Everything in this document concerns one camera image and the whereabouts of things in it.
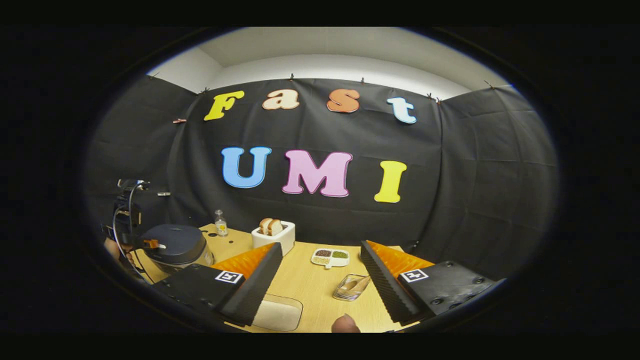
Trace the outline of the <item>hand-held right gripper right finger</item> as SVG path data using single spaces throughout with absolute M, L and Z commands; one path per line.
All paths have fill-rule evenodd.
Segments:
M 411 325 L 480 299 L 502 285 L 453 260 L 432 263 L 370 240 L 359 257 L 391 321 Z

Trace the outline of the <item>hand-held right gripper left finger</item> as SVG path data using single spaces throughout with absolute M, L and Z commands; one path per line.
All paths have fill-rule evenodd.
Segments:
M 251 326 L 282 262 L 280 243 L 268 243 L 212 266 L 192 264 L 153 289 L 208 322 Z

